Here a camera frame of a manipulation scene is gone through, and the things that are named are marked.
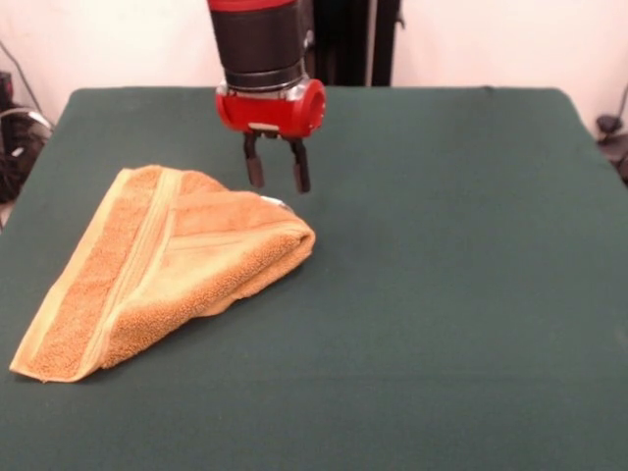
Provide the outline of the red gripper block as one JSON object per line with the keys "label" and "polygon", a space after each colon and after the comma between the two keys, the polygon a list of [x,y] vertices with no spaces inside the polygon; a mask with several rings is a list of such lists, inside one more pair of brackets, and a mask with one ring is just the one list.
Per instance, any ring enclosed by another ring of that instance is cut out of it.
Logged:
{"label": "red gripper block", "polygon": [[[304,78],[295,86],[271,92],[244,92],[222,82],[216,90],[216,108],[223,124],[245,132],[243,151],[249,182],[264,186],[261,159],[256,151],[257,132],[270,131],[284,137],[308,137],[322,126],[326,92],[317,79]],[[301,138],[288,141],[294,157],[293,173],[299,193],[311,189],[306,147]]]}

